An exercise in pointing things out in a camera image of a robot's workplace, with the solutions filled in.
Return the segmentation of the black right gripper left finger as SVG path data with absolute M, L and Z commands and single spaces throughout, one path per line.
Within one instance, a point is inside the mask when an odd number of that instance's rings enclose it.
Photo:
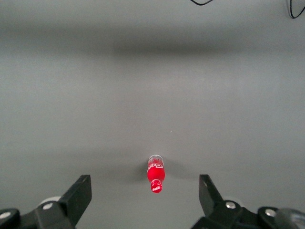
M 92 199 L 91 176 L 81 175 L 60 197 L 43 200 L 21 215 L 16 208 L 0 210 L 2 229 L 75 229 Z

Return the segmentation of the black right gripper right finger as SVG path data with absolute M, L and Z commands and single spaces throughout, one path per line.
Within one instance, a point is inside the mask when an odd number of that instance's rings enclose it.
M 199 176 L 199 200 L 204 216 L 193 229 L 277 229 L 277 208 L 261 207 L 256 213 L 234 200 L 224 199 L 209 175 Z

